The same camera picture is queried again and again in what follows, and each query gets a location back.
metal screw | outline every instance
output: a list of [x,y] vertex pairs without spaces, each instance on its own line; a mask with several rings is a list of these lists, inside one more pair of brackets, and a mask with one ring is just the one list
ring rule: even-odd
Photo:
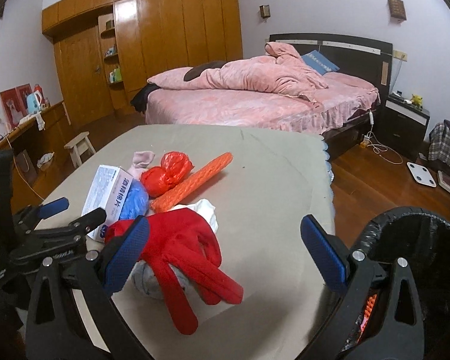
[[363,261],[365,260],[365,253],[361,250],[354,250],[354,252],[352,253],[352,257],[357,261]]
[[98,257],[98,252],[96,250],[90,250],[85,254],[85,258],[88,261],[95,261]]
[[408,266],[408,261],[405,260],[403,257],[399,257],[397,259],[398,265],[400,265],[402,268],[406,268]]
[[50,266],[53,263],[53,258],[45,257],[42,261],[43,266]]

wooden stool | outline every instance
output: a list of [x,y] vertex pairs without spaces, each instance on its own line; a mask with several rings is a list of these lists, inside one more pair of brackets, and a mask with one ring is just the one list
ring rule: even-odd
[[70,157],[72,158],[73,166],[75,168],[78,168],[80,165],[82,165],[80,156],[87,150],[89,150],[92,155],[96,154],[94,147],[88,139],[88,134],[90,134],[88,131],[81,132],[64,146],[65,149],[70,151]]

bed frame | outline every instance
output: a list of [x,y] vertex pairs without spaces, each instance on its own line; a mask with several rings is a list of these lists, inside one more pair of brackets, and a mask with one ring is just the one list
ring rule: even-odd
[[[270,35],[271,42],[293,45],[300,55],[318,50],[334,64],[340,73],[360,77],[373,84],[380,94],[380,105],[372,111],[378,120],[390,91],[393,45],[381,40],[349,35],[322,33],[287,33]],[[345,123],[343,127],[323,133],[331,159],[355,146],[370,130],[368,114]]]

dark wooden headboard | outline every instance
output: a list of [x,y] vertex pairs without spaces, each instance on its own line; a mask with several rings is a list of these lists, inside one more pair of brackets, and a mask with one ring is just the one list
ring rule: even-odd
[[382,105],[390,90],[394,46],[381,40],[349,35],[288,33],[270,35],[270,42],[292,44],[300,55],[318,50],[336,64],[339,73],[360,77],[375,85]]

blue kettle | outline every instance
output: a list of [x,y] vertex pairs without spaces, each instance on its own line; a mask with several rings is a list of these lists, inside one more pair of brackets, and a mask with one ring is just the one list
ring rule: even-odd
[[35,91],[27,96],[27,110],[28,114],[35,114],[43,109],[44,104],[42,94],[39,91]]

